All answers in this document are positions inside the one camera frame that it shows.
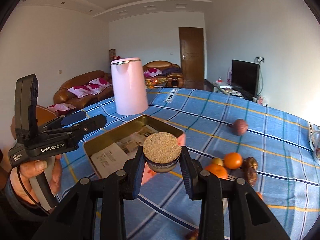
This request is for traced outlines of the person left hand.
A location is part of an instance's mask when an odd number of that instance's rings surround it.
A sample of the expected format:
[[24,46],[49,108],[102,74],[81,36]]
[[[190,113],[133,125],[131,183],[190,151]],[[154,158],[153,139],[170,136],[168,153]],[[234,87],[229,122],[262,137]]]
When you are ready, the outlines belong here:
[[[55,163],[52,170],[52,178],[50,180],[50,188],[53,195],[56,195],[61,189],[61,175],[62,175],[62,166],[61,166],[61,158],[62,155],[57,155],[55,157]],[[48,164],[45,160],[36,160],[30,161],[27,163],[23,163],[20,166],[20,177],[21,181],[28,191],[28,193],[38,202],[38,198],[30,184],[29,179],[35,176],[38,176],[48,167]],[[17,168],[13,168],[10,173],[10,182],[12,185],[12,189],[16,194],[18,200],[25,204],[29,204],[31,206],[35,206],[35,203],[28,197],[23,187],[20,184],[18,179]]]

